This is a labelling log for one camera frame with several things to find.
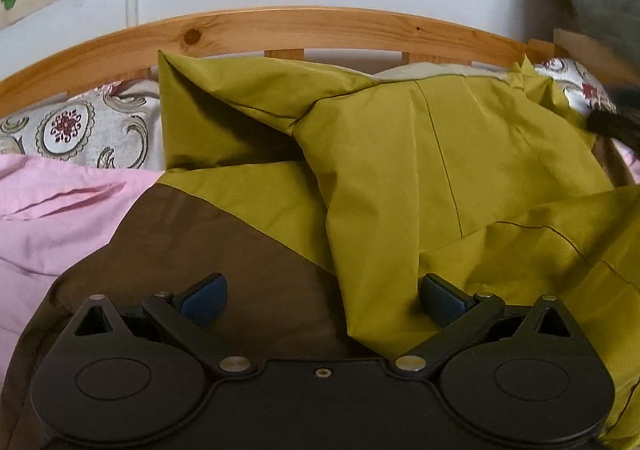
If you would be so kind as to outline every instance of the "screw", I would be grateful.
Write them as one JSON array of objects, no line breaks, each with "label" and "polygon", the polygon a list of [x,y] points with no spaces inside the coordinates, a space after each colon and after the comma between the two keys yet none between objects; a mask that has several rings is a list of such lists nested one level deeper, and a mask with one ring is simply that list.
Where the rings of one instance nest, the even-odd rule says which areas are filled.
[{"label": "screw", "polygon": [[227,356],[220,360],[219,365],[226,372],[245,372],[251,368],[251,362],[244,356]]},{"label": "screw", "polygon": [[420,356],[413,356],[411,354],[400,356],[398,360],[396,360],[396,367],[398,369],[407,370],[409,372],[418,372],[418,370],[423,370],[426,366],[427,361],[424,358],[420,358]]},{"label": "screw", "polygon": [[333,373],[334,372],[331,369],[326,369],[325,367],[316,369],[316,376],[318,378],[329,378]]}]

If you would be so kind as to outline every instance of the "black plastic mount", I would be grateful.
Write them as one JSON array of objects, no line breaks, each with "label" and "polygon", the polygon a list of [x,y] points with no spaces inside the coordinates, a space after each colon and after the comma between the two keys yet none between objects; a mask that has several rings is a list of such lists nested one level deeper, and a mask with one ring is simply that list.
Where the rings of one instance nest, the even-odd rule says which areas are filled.
[{"label": "black plastic mount", "polygon": [[420,298],[447,326],[393,362],[229,367],[237,355],[180,313],[202,323],[226,303],[220,277],[135,308],[87,299],[32,382],[46,448],[603,448],[612,380],[556,297],[506,306],[427,275]]}]

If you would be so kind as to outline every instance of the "pink bedsheet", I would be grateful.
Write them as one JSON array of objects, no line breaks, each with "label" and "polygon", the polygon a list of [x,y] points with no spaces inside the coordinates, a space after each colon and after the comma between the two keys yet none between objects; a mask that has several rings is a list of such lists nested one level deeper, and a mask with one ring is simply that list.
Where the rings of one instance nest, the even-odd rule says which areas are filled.
[{"label": "pink bedsheet", "polygon": [[629,149],[624,143],[620,143],[617,140],[613,140],[613,143],[625,160],[626,166],[629,168],[635,182],[640,183],[640,159],[638,159],[636,153]]},{"label": "pink bedsheet", "polygon": [[0,154],[0,388],[53,281],[104,246],[160,175]]}]

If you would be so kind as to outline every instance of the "bed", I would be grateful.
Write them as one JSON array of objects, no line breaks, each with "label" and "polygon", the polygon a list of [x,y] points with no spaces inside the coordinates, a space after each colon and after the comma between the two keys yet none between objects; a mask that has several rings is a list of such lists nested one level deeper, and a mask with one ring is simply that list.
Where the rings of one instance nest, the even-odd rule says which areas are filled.
[{"label": "bed", "polygon": [[[404,68],[369,75],[289,62],[304,60],[309,49],[399,52]],[[251,52],[265,58],[228,57]],[[119,126],[128,134],[140,131],[136,112],[152,89],[127,93],[120,81],[144,84],[159,71],[158,135],[168,169],[135,156],[124,167],[147,170],[117,169],[108,147],[81,172],[46,163],[47,156],[14,155],[2,167],[13,183],[4,187],[12,193],[2,209],[9,248],[0,262],[22,251],[42,265],[14,261],[22,287],[2,304],[14,315],[2,343],[9,353],[17,349],[4,364],[0,449],[42,444],[25,401],[30,376],[86,296],[132,305],[159,286],[180,291],[212,265],[238,298],[213,329],[257,359],[401,353],[434,332],[411,306],[425,268],[450,271],[448,280],[461,288],[489,289],[512,303],[553,292],[612,371],[618,403],[606,433],[631,448],[640,433],[640,362],[625,347],[640,341],[633,327],[640,323],[637,255],[629,247],[640,228],[638,187],[628,185],[628,173],[620,176],[621,160],[606,141],[594,149],[598,164],[593,138],[562,96],[569,86],[563,93],[531,65],[562,71],[568,57],[553,43],[523,44],[418,16],[254,8],[129,28],[0,82],[0,117],[43,101],[79,106],[98,95],[126,115]],[[565,59],[559,68],[549,63],[557,58]],[[73,125],[69,116],[65,124]],[[52,119],[43,123],[53,132]],[[3,123],[11,131],[26,126]],[[55,141],[73,135],[64,127]],[[153,143],[152,135],[141,138]],[[23,145],[11,152],[24,153]],[[421,203],[433,206],[427,213]],[[70,249],[67,234],[83,244]],[[59,267],[48,267],[52,260]],[[496,271],[503,264],[527,286],[515,289]],[[390,272],[406,274],[391,298],[376,291]],[[287,314],[274,319],[270,311]]]}]

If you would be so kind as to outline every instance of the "seam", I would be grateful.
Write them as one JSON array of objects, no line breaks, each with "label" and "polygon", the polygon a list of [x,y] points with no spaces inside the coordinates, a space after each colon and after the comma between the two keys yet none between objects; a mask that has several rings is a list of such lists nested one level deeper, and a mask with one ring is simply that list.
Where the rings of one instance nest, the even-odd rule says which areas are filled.
[{"label": "seam", "polygon": [[[544,228],[551,230],[553,232],[555,232],[556,234],[558,234],[560,237],[562,237],[562,239],[564,239],[567,243],[569,243],[571,245],[571,247],[575,250],[575,252],[581,256],[581,258],[583,258],[583,260],[585,260],[585,262],[589,262],[589,259],[587,259],[587,257],[585,257],[584,255],[582,255],[582,253],[580,252],[580,250],[575,246],[575,244],[572,242],[571,239],[569,239],[567,236],[565,236],[564,234],[560,233],[558,230],[556,230],[555,228],[548,226],[548,225],[542,225],[542,226],[527,226],[527,225],[521,225],[518,223],[514,223],[513,221],[496,221],[496,223],[501,223],[501,224],[505,224],[505,225],[512,225],[512,226],[517,226],[519,228],[527,228],[530,230],[542,230]],[[639,294],[640,294],[640,287],[638,286],[638,284],[633,283],[632,281],[628,281],[627,279],[625,279],[622,275],[620,275],[615,268],[613,268],[607,261],[605,261],[603,258],[599,257],[598,258],[598,262],[603,263],[604,265],[606,265],[607,268],[609,268],[609,271],[611,273],[613,273],[617,278],[620,279],[620,281],[622,281],[623,283],[633,287]]]},{"label": "seam", "polygon": [[341,93],[341,94],[339,94],[339,95],[324,96],[324,97],[322,97],[322,98],[319,98],[318,100],[314,100],[314,101],[311,103],[311,105],[310,105],[308,108],[306,108],[305,112],[303,112],[299,117],[297,117],[297,118],[292,118],[292,119],[293,119],[293,122],[291,123],[290,128],[293,130],[293,128],[294,128],[296,125],[298,125],[298,123],[299,123],[299,122],[301,122],[301,121],[302,121],[302,119],[303,119],[303,118],[305,118],[305,117],[306,117],[306,116],[311,112],[311,110],[312,110],[314,107],[316,107],[316,104],[317,104],[318,102],[321,102],[321,101],[323,101],[323,100],[330,100],[330,99],[332,99],[332,98],[340,98],[340,97],[343,97],[343,96],[350,96],[350,95],[353,95],[353,94],[359,93],[359,92],[361,92],[361,91],[367,91],[367,90],[369,90],[369,89],[373,89],[374,87],[378,87],[378,86],[380,85],[380,84],[379,84],[379,82],[377,82],[377,81],[375,81],[375,80],[372,80],[372,82],[374,83],[374,85],[369,86],[369,87],[365,87],[365,88],[363,88],[363,89],[358,89],[358,90],[356,90],[356,91],[351,91],[351,92],[348,92],[348,93]]},{"label": "seam", "polygon": [[[504,71],[503,72],[505,75],[510,74],[510,71]],[[377,77],[377,74],[373,74],[373,75],[367,75],[369,77]],[[375,82],[377,82],[378,84],[395,84],[396,82],[416,82],[418,80],[430,80],[432,78],[438,78],[441,76],[459,76],[462,78],[493,78],[494,80],[497,80],[498,82],[504,82],[505,84],[507,83],[507,79],[506,77],[500,77],[500,76],[495,76],[492,74],[473,74],[473,75],[464,75],[461,73],[438,73],[435,75],[427,75],[427,76],[423,76],[420,78],[399,78],[399,79],[390,79],[390,78],[383,78],[383,79],[377,79],[377,78],[373,78],[372,80],[374,80]]]},{"label": "seam", "polygon": [[268,238],[269,238],[269,239],[271,239],[272,241],[277,242],[278,244],[280,244],[281,246],[283,246],[283,247],[284,247],[284,248],[286,248],[287,250],[289,250],[289,251],[291,251],[291,252],[294,252],[296,255],[299,255],[300,257],[302,257],[302,258],[303,258],[303,259],[305,259],[306,261],[310,262],[311,264],[316,265],[316,267],[321,268],[321,270],[324,270],[324,271],[326,271],[327,273],[330,273],[331,275],[335,276],[335,268],[333,267],[334,260],[333,260],[333,254],[332,254],[332,253],[330,253],[330,255],[332,256],[332,258],[331,258],[331,264],[332,264],[332,266],[330,266],[330,267],[329,267],[329,266],[327,266],[327,267],[326,267],[325,265],[322,265],[320,262],[318,262],[318,261],[313,261],[313,260],[311,260],[310,258],[308,258],[306,255],[303,255],[302,253],[297,252],[295,249],[293,249],[293,248],[291,248],[291,247],[288,247],[285,243],[283,243],[282,241],[280,241],[280,240],[276,239],[275,237],[271,236],[270,234],[263,232],[262,230],[258,229],[258,228],[257,228],[257,227],[255,227],[255,226],[252,226],[252,225],[251,225],[251,224],[249,224],[247,221],[245,221],[244,219],[242,219],[239,215],[236,215],[234,212],[231,212],[231,211],[227,210],[226,208],[224,208],[224,207],[222,207],[222,206],[220,206],[220,205],[217,205],[217,204],[215,204],[215,203],[212,203],[212,202],[208,201],[207,199],[203,198],[202,196],[199,196],[199,195],[197,195],[197,194],[195,194],[195,193],[193,193],[193,192],[191,192],[191,191],[187,191],[187,190],[185,190],[185,189],[183,189],[183,188],[179,188],[178,186],[173,186],[173,185],[171,185],[170,183],[164,183],[164,182],[161,182],[161,183],[158,183],[158,185],[163,185],[163,186],[165,186],[165,187],[171,188],[171,189],[173,189],[173,190],[177,190],[177,191],[179,191],[179,192],[182,192],[183,194],[190,195],[191,197],[194,197],[194,198],[196,198],[196,199],[200,199],[201,201],[204,201],[205,203],[209,204],[209,205],[210,205],[210,206],[212,206],[213,208],[215,208],[215,209],[217,209],[217,210],[220,210],[220,211],[223,211],[225,214],[229,214],[229,215],[231,215],[232,217],[235,217],[236,219],[238,219],[239,221],[242,221],[242,223],[244,223],[245,225],[247,225],[247,226],[248,226],[249,228],[251,228],[252,230],[254,230],[254,231],[258,232],[258,233],[261,233],[262,235],[264,235],[264,236],[268,237]]},{"label": "seam", "polygon": [[429,106],[429,102],[427,101],[427,96],[424,94],[424,91],[418,84],[417,80],[413,81],[415,85],[417,85],[418,90],[422,94],[422,98],[424,98],[424,104],[427,107],[427,111],[429,112],[429,120],[431,122],[431,129],[433,129],[433,136],[436,138],[436,143],[438,145],[438,152],[440,153],[440,159],[442,160],[442,166],[444,167],[444,173],[447,176],[447,183],[449,184],[449,191],[451,192],[451,200],[453,201],[453,206],[456,208],[456,218],[458,219],[458,230],[460,231],[460,238],[462,239],[462,223],[460,222],[460,212],[458,210],[458,203],[456,203],[456,198],[453,195],[453,187],[451,186],[451,179],[449,178],[449,171],[447,170],[447,164],[444,162],[444,155],[442,154],[442,148],[440,147],[440,140],[438,139],[438,133],[436,132],[435,124],[433,123],[433,117],[431,116],[431,107]]},{"label": "seam", "polygon": [[[362,89],[354,89],[353,91],[347,91],[346,93],[340,93],[340,94],[335,94],[335,95],[323,96],[322,98],[319,98],[319,99],[317,99],[317,100],[314,100],[313,102],[311,102],[311,103],[309,104],[308,108],[307,108],[307,109],[305,110],[305,112],[304,112],[304,113],[302,113],[302,115],[300,115],[300,116],[280,115],[280,114],[277,114],[277,113],[274,113],[274,112],[271,112],[271,111],[267,111],[267,110],[265,110],[265,109],[260,109],[260,108],[258,108],[258,107],[252,107],[252,106],[250,106],[250,105],[246,105],[246,104],[239,104],[239,103],[237,103],[237,102],[229,103],[229,102],[227,102],[226,100],[222,100],[222,99],[219,99],[219,100],[220,100],[220,101],[222,101],[222,102],[224,102],[225,104],[227,104],[229,107],[240,107],[240,108],[242,108],[242,109],[251,109],[251,110],[258,111],[258,112],[260,112],[260,113],[264,113],[264,114],[266,114],[266,115],[273,116],[273,117],[276,117],[276,118],[286,118],[286,119],[289,119],[289,120],[295,120],[295,121],[297,121],[297,120],[300,120],[304,115],[306,115],[306,114],[309,112],[309,110],[311,109],[311,107],[313,107],[313,106],[314,106],[317,102],[319,102],[319,101],[322,101],[322,100],[330,100],[331,98],[340,98],[340,97],[342,97],[342,96],[350,96],[350,95],[353,95],[353,94],[359,93],[359,92],[361,92],[361,91],[366,91],[367,89],[371,89],[371,88],[374,88],[374,87],[377,87],[378,85],[380,85],[380,84],[379,84],[378,82],[376,82],[375,80],[371,80],[371,82],[372,82],[372,85],[370,85],[369,87],[363,87]],[[209,93],[210,95],[214,96],[215,98],[218,98],[218,97],[217,97],[217,96],[215,96],[213,93],[210,93],[209,91],[206,91],[206,92],[207,92],[207,93]]]},{"label": "seam", "polygon": [[556,185],[558,185],[559,187],[562,187],[562,185],[560,184],[560,181],[558,180],[558,177],[553,172],[551,172],[551,169],[549,169],[548,165],[544,161],[542,161],[542,158],[540,158],[540,154],[538,153],[538,151],[533,148],[533,146],[529,143],[529,140],[527,140],[527,137],[520,130],[520,126],[515,121],[513,122],[513,125],[516,128],[516,131],[518,132],[518,134],[520,135],[520,138],[527,144],[529,151],[536,157],[540,165],[542,165],[545,168],[546,172],[548,172],[549,175],[554,179],[554,181],[556,182]]}]

